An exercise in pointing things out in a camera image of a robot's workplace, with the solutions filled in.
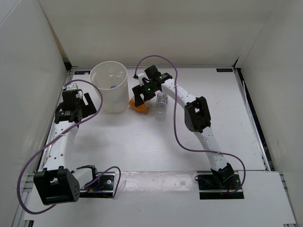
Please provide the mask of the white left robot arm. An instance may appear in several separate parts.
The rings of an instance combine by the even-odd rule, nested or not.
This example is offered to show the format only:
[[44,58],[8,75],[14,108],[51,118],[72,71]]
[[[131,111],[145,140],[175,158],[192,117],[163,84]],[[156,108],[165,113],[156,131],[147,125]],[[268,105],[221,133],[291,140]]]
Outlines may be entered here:
[[72,168],[71,153],[78,123],[96,113],[96,108],[88,93],[78,88],[66,88],[62,92],[63,101],[55,111],[54,135],[63,134],[51,145],[48,158],[42,171],[34,174],[34,184],[44,205],[76,202],[84,186],[95,189],[99,176],[94,165]]

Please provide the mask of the clear crushed plastic bottle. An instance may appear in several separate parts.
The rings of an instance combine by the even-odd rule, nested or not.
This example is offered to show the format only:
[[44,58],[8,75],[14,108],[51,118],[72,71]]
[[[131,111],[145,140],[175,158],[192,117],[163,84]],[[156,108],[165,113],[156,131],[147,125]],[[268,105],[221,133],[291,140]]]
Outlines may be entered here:
[[155,105],[155,118],[159,121],[166,119],[166,109],[168,104],[168,96],[165,93],[159,92],[157,94],[156,105]]

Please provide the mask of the orange juice plastic bottle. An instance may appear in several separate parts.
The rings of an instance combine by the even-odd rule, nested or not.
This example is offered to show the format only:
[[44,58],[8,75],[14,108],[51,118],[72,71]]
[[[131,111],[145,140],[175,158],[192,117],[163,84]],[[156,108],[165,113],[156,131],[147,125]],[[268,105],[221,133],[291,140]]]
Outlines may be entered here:
[[149,111],[150,111],[150,108],[146,105],[146,104],[143,104],[143,105],[140,105],[138,107],[135,106],[135,97],[132,97],[129,101],[129,105],[132,109],[138,111],[138,112],[141,112],[143,114],[148,114]]

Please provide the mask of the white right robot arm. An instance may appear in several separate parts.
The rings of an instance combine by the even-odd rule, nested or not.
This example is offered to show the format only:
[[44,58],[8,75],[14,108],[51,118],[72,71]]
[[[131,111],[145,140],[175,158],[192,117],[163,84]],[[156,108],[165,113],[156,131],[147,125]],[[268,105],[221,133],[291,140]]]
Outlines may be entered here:
[[218,189],[223,189],[228,184],[232,184],[235,173],[231,164],[221,153],[214,137],[206,99],[203,96],[196,97],[190,94],[180,87],[170,74],[160,73],[154,65],[148,67],[144,73],[136,72],[134,79],[139,83],[132,88],[135,106],[143,105],[154,98],[157,91],[172,97],[175,105],[183,108],[185,126],[198,138],[208,157],[213,174],[213,185]]

